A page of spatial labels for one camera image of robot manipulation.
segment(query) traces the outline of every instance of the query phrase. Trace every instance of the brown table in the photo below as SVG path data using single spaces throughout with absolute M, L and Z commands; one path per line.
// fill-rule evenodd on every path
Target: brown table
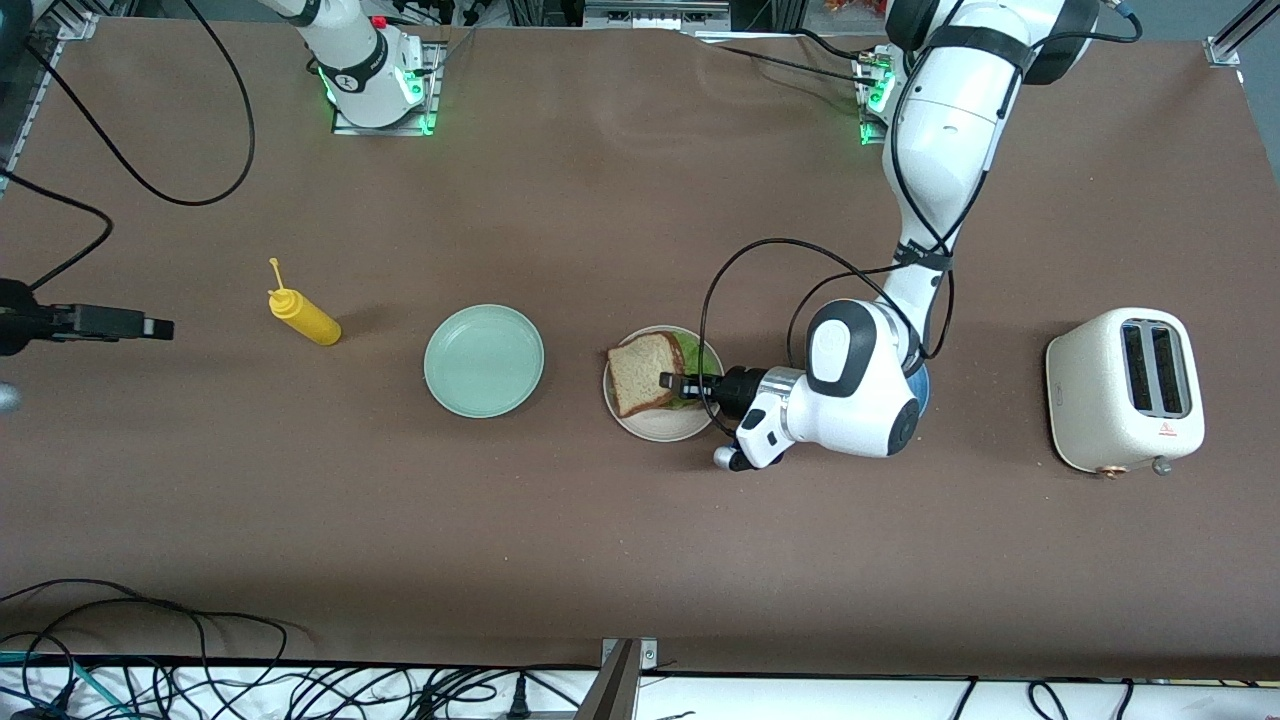
M 294 657 L 590 661 L 600 637 L 648 634 L 681 669 L 1280 675 L 1280 195 L 1235 74 L 1198 46 L 1096 46 L 1023 94 L 906 452 L 801 447 L 728 474 L 710 432 L 618 428 L 602 351 L 696 327 L 712 274 L 760 237 L 888 258 L 900 219 L 847 88 L 669 32 L 481 29 L 449 61 L 435 137 L 339 138 L 292 28 L 219 29 L 257 113 L 230 200 L 143 193 L 58 91 L 22 156 L 119 222 L 41 299 L 146 309 L 178 340 L 0 364 L 27 400 L 0 421 L 5 588 L 109 577 L 287 618 L 308 629 Z M 241 108 L 198 26 L 105 22 L 63 68 L 169 192 L 234 176 Z M 0 213 L 6 275 L 97 232 L 19 190 Z M 339 316 L 339 345 L 269 315 L 273 255 Z M 794 302 L 833 269 L 744 259 L 712 342 L 781 363 Z M 475 302 L 522 310 L 547 346 L 535 395 L 495 420 L 422 383 L 431 331 Z M 1048 441 L 1046 342 L 1123 305 L 1176 314 L 1196 343 L 1208 436 L 1169 478 L 1087 477 Z M 84 626 L 86 648 L 195 651 L 182 625 Z M 219 651 L 268 647 L 244 630 Z

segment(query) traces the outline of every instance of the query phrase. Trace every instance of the plate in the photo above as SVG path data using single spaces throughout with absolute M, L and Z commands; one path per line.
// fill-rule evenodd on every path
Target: plate
M 626 345 L 645 333 L 657 331 L 698 337 L 698 333 L 676 325 L 653 325 L 628 334 L 618 345 Z M 721 364 L 719 355 L 716 354 L 710 343 L 707 343 L 707 355 L 714 364 L 717 373 L 723 372 L 724 365 Z M 628 433 L 653 442 L 689 439 L 712 424 L 710 418 L 707 416 L 707 410 L 703 409 L 700 402 L 680 410 L 641 410 L 630 418 L 620 418 L 617 401 L 613 398 L 613 382 L 609 379 L 608 361 L 604 363 L 604 404 L 609 407 L 609 414 L 613 415 L 613 419 L 626 428 Z M 712 411 L 719 413 L 719 405 L 713 402 Z
M 495 418 L 532 395 L 543 361 L 543 338 L 529 318 L 506 305 L 472 305 L 431 334 L 422 374 L 445 410 Z

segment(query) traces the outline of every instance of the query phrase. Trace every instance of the mint green plate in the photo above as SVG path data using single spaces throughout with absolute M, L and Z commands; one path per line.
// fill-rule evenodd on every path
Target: mint green plate
M 532 395 L 543 359 L 543 338 L 529 318 L 504 305 L 472 305 L 431 334 L 422 374 L 445 410 L 495 418 Z

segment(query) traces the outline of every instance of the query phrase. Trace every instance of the white toaster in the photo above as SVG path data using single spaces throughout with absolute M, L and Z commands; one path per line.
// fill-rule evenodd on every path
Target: white toaster
M 1196 357 L 1169 313 L 1120 307 L 1053 338 L 1044 377 L 1053 447 L 1073 468 L 1166 475 L 1204 441 Z

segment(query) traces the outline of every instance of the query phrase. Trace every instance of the yellow squeeze bottle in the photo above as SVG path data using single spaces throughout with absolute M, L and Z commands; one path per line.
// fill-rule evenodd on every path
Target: yellow squeeze bottle
M 284 287 L 280 278 L 280 261 L 271 258 L 275 269 L 275 282 L 279 290 L 270 291 L 271 314 L 284 320 L 287 325 L 311 338 L 316 345 L 333 345 L 342 337 L 342 327 L 324 310 L 315 306 L 305 295 Z

